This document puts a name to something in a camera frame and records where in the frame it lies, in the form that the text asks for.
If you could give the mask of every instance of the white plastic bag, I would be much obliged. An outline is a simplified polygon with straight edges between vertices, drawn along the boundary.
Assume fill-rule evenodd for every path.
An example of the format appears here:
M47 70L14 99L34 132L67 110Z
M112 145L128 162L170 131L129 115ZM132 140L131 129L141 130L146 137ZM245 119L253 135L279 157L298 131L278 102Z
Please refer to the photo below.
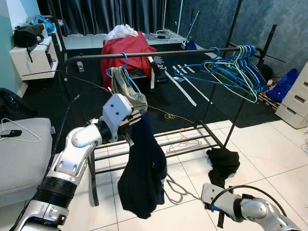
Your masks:
M127 35L138 36L137 31L129 25L116 25L112 31L107 34L106 40L124 38Z

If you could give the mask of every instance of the wall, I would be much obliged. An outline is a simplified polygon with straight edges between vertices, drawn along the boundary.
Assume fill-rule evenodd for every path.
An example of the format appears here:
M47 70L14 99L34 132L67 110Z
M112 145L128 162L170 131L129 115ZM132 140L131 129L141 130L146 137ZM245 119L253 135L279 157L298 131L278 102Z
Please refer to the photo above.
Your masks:
M189 30L191 10L200 10L193 29L193 40L204 48L223 47L226 43L238 0L184 0L180 35ZM167 2L167 28L178 21L180 0ZM282 77L292 68L299 71L308 59L307 0L243 0L232 42L263 47L273 24L277 29L268 54L285 60L281 63L266 58L275 77Z
M40 14L36 0L6 0L11 19L12 29L19 23L24 23L26 19Z
M27 85L19 77L9 54L13 47L12 36L6 0L0 0L0 88L7 88L22 96Z

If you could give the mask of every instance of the red cloth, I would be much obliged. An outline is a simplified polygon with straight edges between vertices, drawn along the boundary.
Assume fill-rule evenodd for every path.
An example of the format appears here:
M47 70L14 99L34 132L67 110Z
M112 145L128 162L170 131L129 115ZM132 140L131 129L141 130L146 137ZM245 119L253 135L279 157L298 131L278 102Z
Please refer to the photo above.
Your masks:
M155 48L151 47L147 40L144 38L142 32L138 31L138 36L126 36L124 38L115 38L107 41L103 45L102 54L119 54L125 53L138 53L138 52L154 52ZM105 88L111 87L111 79L106 74L106 70L110 67L123 66L126 63L125 58L119 59L102 59L101 72L103 75L103 86ZM128 73L131 70L138 68L142 69L147 77L151 79L151 65L148 57L136 57L128 59L128 66L126 67Z

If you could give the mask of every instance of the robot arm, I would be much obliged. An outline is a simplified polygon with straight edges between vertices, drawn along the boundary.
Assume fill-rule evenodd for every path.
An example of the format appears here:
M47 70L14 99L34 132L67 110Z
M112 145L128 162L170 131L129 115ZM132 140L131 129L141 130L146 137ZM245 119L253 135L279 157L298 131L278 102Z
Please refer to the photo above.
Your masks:
M127 127L141 120L126 97L114 94L103 106L103 115L85 128L75 128L66 137L65 149L57 154L37 192L22 211L11 231L58 231L68 216L87 167L87 157L103 140L117 141Z
M264 231L300 231L276 206L262 198L225 192L215 201L215 206L211 206L213 199L223 190L213 184L203 185L201 199L206 208L219 210L236 222L244 219L256 222Z

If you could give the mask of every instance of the white hanger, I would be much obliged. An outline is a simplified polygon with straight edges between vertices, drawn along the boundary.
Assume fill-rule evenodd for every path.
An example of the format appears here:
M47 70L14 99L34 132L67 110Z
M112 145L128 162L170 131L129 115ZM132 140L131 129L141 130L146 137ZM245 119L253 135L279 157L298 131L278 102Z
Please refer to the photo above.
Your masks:
M242 96L242 95L236 93L235 91L231 90L229 87L227 87L227 86L225 86L225 85L223 85L223 86L224 86L226 89L228 89L229 91L231 91L232 93L234 93L234 94L240 96L241 98L243 98L243 99L245 99L245 100L248 100L249 102L255 103L255 102L257 102L257 94L256 94L256 91L254 91L254 90L252 89L252 87L250 86L250 84L247 82L247 79L248 79L247 75L246 75L243 71L240 70L239 65L238 65L238 63L237 63L239 57L240 57L240 56L243 54L243 52L244 52L244 49L242 48L242 46L238 46L238 47L240 48L240 53L238 54L238 56L236 57L236 59L234 60L233 63L225 63L225 62L216 62L216 63L217 63L217 64L226 64L226 65L233 65L233 66L235 66L235 68L238 70L238 72L240 73L240 75L241 75L241 76L243 77L243 79L245 80L245 82L246 82L248 88L250 89L250 91L251 91L252 94L254 95L255 99L252 101L251 99L248 99L248 98L246 98L246 97L244 97L244 96ZM206 69L206 70L207 70L207 71L208 71L219 83L222 83L214 74L211 73L211 71L205 66L205 64L212 64L212 62L205 62L205 63L204 63L204 68L205 68L205 69Z
M24 141L24 142L32 142L32 143L36 143L36 142L40 142L40 141L41 141L41 138L38 137L36 134L34 134L32 131L26 129L24 126L22 126L22 125L16 123L15 121L12 121L12 120L10 120L10 119L8 119L8 118L3 118L3 119L1 120L2 131L4 131L3 121L4 121L5 119L8 120L8 121L10 121L10 122L12 122L12 123L14 123L14 124L16 124L16 125L18 125L18 126L20 126L20 127L23 128L24 130L26 130L27 132L29 132L30 134L32 134L33 136L35 136L38 140L37 140L37 141L27 141L27 140L22 140L22 139L13 138L13 137L4 137L4 138L0 139L0 141L2 141L2 140L4 140L4 139L10 139L10 140L16 140L16 141Z

